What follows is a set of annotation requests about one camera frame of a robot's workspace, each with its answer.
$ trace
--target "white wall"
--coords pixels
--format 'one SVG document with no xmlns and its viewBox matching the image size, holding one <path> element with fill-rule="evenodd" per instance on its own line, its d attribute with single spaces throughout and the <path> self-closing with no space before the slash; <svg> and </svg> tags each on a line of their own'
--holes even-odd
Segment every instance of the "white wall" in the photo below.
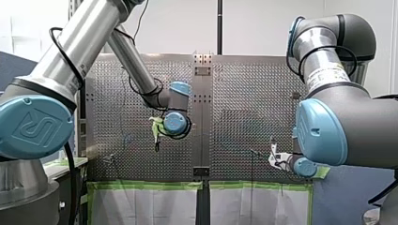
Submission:
<svg viewBox="0 0 398 225">
<path fill-rule="evenodd" d="M 365 87 L 372 96 L 398 92 L 396 1 L 224 0 L 223 53 L 284 55 L 288 29 L 298 15 L 355 13 L 371 24 L 377 38 Z M 68 20 L 68 0 L 0 0 L 0 6 L 0 51 L 35 61 L 51 44 L 48 29 Z M 143 8 L 136 7 L 125 22 L 132 35 Z M 217 1 L 150 0 L 136 42 L 141 53 L 216 52 Z"/>
<path fill-rule="evenodd" d="M 131 35 L 144 4 L 125 22 Z M 217 1 L 149 0 L 136 38 L 141 53 L 214 53 L 217 36 Z"/>
<path fill-rule="evenodd" d="M 374 28 L 377 51 L 375 60 L 369 65 L 365 80 L 365 88 L 374 97 L 393 92 L 391 77 L 398 76 L 391 71 L 395 67 L 395 62 L 391 60 L 395 2 L 396 0 L 325 0 L 325 15 L 357 14 Z"/>
<path fill-rule="evenodd" d="M 224 54 L 285 55 L 297 16 L 322 17 L 319 0 L 224 0 Z"/>
<path fill-rule="evenodd" d="M 49 29 L 68 21 L 68 0 L 0 0 L 0 51 L 38 61 L 52 44 Z"/>
</svg>

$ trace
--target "light blue joint cap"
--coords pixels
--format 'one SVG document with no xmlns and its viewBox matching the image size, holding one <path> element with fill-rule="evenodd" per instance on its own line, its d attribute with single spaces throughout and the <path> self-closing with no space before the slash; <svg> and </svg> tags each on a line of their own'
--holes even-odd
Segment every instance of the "light blue joint cap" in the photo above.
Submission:
<svg viewBox="0 0 398 225">
<path fill-rule="evenodd" d="M 295 162 L 293 170 L 299 176 L 312 177 L 316 174 L 318 169 L 315 163 L 311 162 L 306 157 L 301 157 Z"/>
<path fill-rule="evenodd" d="M 172 82 L 170 84 L 170 89 L 184 96 L 189 96 L 191 94 L 191 87 L 185 82 Z"/>
<path fill-rule="evenodd" d="M 51 97 L 22 96 L 0 105 L 2 157 L 47 157 L 62 148 L 72 131 L 68 108 Z"/>
<path fill-rule="evenodd" d="M 347 140 L 334 112 L 322 101 L 310 98 L 300 102 L 296 112 L 298 144 L 304 156 L 331 166 L 347 159 Z"/>
<path fill-rule="evenodd" d="M 171 134 L 182 134 L 187 127 L 187 120 L 179 112 L 170 112 L 164 118 L 164 128 Z"/>
</svg>

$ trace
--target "white cloth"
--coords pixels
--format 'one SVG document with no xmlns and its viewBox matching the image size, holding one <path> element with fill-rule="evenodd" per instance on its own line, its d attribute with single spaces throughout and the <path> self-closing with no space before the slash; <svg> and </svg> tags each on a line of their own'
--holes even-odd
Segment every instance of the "white cloth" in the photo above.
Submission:
<svg viewBox="0 0 398 225">
<path fill-rule="evenodd" d="M 195 225 L 197 190 L 94 192 L 92 225 Z"/>
<path fill-rule="evenodd" d="M 309 224 L 309 191 L 212 189 L 210 198 L 212 225 Z"/>
</svg>

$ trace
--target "pegboard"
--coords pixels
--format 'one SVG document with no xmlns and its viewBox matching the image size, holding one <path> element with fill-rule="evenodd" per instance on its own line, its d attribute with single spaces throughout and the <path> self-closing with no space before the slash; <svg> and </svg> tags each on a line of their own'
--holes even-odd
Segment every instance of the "pegboard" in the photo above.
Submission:
<svg viewBox="0 0 398 225">
<path fill-rule="evenodd" d="M 279 152 L 292 152 L 299 103 L 292 96 L 296 92 L 304 97 L 305 85 L 289 71 L 284 57 L 216 55 L 212 67 L 211 179 L 295 178 L 269 166 L 269 140 L 276 139 Z"/>
<path fill-rule="evenodd" d="M 130 90 L 128 75 L 116 57 L 101 55 L 86 80 L 87 147 L 95 155 L 90 180 L 189 181 L 198 163 L 210 166 L 211 180 L 294 177 L 268 165 L 270 136 L 279 151 L 292 151 L 299 103 L 292 93 L 306 92 L 285 67 L 284 57 L 213 55 L 205 65 L 195 55 L 143 55 L 143 59 L 165 88 L 173 81 L 192 85 L 192 132 L 182 141 L 163 138 L 160 152 L 155 152 L 148 120 L 153 112 Z M 198 65 L 211 72 L 198 76 L 202 71 Z M 251 150 L 267 158 L 254 157 Z"/>
<path fill-rule="evenodd" d="M 191 55 L 144 59 L 164 88 L 174 81 L 191 84 Z M 161 113 L 146 108 L 130 90 L 128 74 L 115 56 L 98 58 L 86 87 L 87 154 L 95 156 L 89 170 L 91 180 L 191 180 L 191 136 L 181 141 L 162 138 L 161 150 L 155 151 L 149 118 Z"/>
</svg>

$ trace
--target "blue logo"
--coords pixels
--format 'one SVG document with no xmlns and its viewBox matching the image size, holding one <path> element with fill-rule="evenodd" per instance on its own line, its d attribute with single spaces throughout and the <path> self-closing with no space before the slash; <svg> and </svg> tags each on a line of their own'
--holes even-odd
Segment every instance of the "blue logo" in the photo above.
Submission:
<svg viewBox="0 0 398 225">
<path fill-rule="evenodd" d="M 61 128 L 62 121 L 38 109 L 32 109 L 12 133 L 12 137 L 41 147 L 48 147 Z"/>
</svg>

